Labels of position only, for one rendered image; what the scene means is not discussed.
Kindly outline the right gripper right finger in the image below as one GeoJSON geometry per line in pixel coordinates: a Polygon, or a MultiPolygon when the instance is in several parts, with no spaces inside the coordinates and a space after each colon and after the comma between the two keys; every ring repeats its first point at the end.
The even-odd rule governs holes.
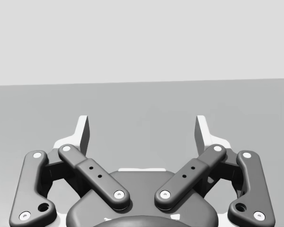
{"type": "Polygon", "coordinates": [[[191,190],[205,196],[220,180],[231,181],[237,199],[230,203],[227,218],[239,227],[273,227],[275,215],[259,155],[254,151],[233,152],[230,143],[213,136],[206,118],[195,121],[198,157],[191,159],[154,195],[160,210],[174,208],[191,190]]]}

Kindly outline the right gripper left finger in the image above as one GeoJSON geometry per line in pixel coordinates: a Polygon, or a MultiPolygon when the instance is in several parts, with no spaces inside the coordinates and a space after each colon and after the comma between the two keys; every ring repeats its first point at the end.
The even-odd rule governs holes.
{"type": "Polygon", "coordinates": [[[25,155],[9,225],[46,227],[57,218],[47,196],[54,181],[65,179],[83,197],[92,189],[112,210],[130,206],[129,192],[95,160],[86,157],[90,137],[88,116],[81,115],[75,132],[55,142],[50,153],[42,150],[25,155]]]}

